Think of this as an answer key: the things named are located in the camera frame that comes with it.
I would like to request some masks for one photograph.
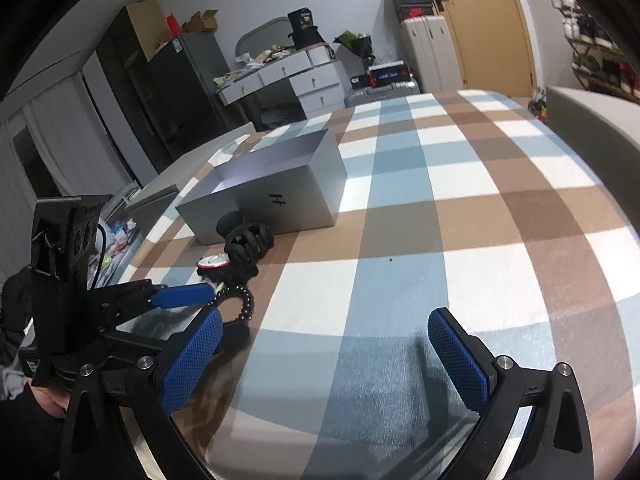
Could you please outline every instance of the human hand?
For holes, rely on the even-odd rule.
[[[55,418],[65,418],[71,394],[59,380],[52,379],[46,388],[31,386],[31,378],[27,378],[27,382],[33,393],[33,398],[45,412]]]

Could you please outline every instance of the blue gripper pad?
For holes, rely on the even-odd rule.
[[[151,304],[163,309],[178,306],[197,305],[212,301],[216,291],[209,283],[193,283],[193,285],[168,286],[158,290],[151,297]]]
[[[222,316],[212,308],[162,376],[160,405],[167,415],[185,407],[220,339]]]
[[[458,335],[440,310],[434,310],[429,316],[429,341],[467,409],[482,415],[490,400],[488,377],[462,341],[462,337],[468,338],[466,332]]]

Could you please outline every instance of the plaid bedsheet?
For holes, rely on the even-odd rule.
[[[597,176],[516,103],[465,90],[243,137],[180,195],[232,156],[322,128],[348,172],[337,224],[278,236],[260,263],[251,345],[213,358],[174,413],[201,459],[227,480],[437,478],[476,421],[426,336],[448,306],[494,354],[571,364],[596,478],[613,478],[638,443],[640,243]],[[171,206],[121,281],[193,283],[219,252]],[[130,328],[166,337],[193,316],[152,312]]]

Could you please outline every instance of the silver suitcase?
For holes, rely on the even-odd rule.
[[[351,90],[347,97],[344,98],[344,105],[347,108],[353,108],[357,105],[365,103],[373,103],[375,101],[386,101],[387,99],[395,99],[396,97],[407,97],[408,95],[416,95],[420,93],[420,88],[415,79],[411,81],[403,81],[401,83],[391,83],[378,88],[361,88],[359,90]]]
[[[449,27],[443,16],[420,16],[400,24],[409,66],[425,93],[464,88]]]

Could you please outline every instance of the white curtain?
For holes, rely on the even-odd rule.
[[[62,194],[116,193],[132,182],[79,75],[45,90],[22,111],[36,149]]]
[[[29,263],[36,195],[18,158],[8,121],[0,123],[0,290]]]

